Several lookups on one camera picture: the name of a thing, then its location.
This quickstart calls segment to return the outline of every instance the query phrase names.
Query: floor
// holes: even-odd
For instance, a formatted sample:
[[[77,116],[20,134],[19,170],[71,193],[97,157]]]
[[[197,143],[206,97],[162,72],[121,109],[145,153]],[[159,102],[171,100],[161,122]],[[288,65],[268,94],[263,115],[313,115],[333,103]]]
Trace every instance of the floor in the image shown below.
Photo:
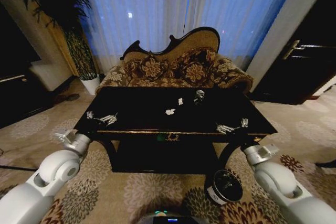
[[[64,92],[72,93],[80,98],[0,129],[0,164],[38,168],[47,155],[61,150],[53,132],[72,128],[93,99],[79,80]],[[280,148],[274,161],[290,168],[312,194],[336,210],[336,169],[314,165],[336,158],[336,87],[302,105],[255,105],[279,132],[262,141]],[[224,146],[215,144],[216,151]],[[57,194],[42,223],[136,223],[141,216],[163,208],[209,223],[286,223],[278,206],[256,184],[239,150],[228,168],[241,180],[244,195],[240,202],[220,208],[204,197],[204,176],[113,173],[103,147],[94,142],[79,174]],[[0,169],[0,198],[31,174]]]

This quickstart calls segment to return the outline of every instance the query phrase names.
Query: small figurine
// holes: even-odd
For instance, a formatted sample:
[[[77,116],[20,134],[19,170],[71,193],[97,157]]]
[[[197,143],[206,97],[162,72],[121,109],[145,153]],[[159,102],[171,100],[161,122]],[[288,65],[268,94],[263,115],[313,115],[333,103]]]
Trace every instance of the small figurine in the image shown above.
[[[197,90],[194,103],[196,105],[201,105],[202,101],[204,100],[204,97],[205,97],[205,92],[203,90]]]

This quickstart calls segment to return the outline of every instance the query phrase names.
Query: black coffee table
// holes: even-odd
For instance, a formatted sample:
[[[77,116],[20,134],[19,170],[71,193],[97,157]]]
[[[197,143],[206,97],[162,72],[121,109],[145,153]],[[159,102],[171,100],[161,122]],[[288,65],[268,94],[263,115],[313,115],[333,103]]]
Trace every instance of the black coffee table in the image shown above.
[[[104,87],[87,111],[96,118],[118,113],[117,121],[97,125],[85,113],[75,129],[105,147],[114,172],[180,174],[207,174],[218,164],[224,168],[239,144],[216,131],[217,124],[238,127],[248,118],[250,137],[277,132],[242,93],[202,89],[205,99],[195,105],[198,89]],[[183,105],[178,105],[179,98]],[[167,115],[167,109],[176,110]],[[120,140],[118,151],[112,140]],[[219,160],[213,142],[229,143]]]

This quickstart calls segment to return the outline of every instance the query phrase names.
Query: brass drawer handle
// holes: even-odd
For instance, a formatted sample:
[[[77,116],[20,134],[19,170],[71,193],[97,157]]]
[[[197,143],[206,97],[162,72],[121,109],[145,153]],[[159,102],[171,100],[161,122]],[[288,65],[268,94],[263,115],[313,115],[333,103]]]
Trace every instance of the brass drawer handle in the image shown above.
[[[293,49],[294,49],[294,50],[304,50],[305,47],[294,47]]]
[[[290,54],[293,52],[294,49],[298,49],[298,50],[303,50],[301,47],[296,47],[298,45],[298,43],[300,43],[299,40],[295,40],[291,47],[289,48],[289,50],[287,51],[287,53],[283,56],[283,60],[287,60],[287,58],[290,56]]]
[[[170,141],[170,142],[176,142],[176,141],[179,141],[178,139],[179,139],[179,135],[169,134],[165,140]]]

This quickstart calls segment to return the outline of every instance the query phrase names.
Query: white flower pot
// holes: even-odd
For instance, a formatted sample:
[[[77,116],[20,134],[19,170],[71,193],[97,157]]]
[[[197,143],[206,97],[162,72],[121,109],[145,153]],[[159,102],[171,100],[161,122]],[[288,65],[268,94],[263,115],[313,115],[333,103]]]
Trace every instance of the white flower pot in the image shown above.
[[[84,86],[86,87],[86,89],[89,91],[90,94],[95,95],[95,90],[96,87],[98,87],[100,81],[99,81],[99,75],[97,75],[96,78],[92,79],[92,80],[88,80],[88,81],[83,81],[80,80]]]

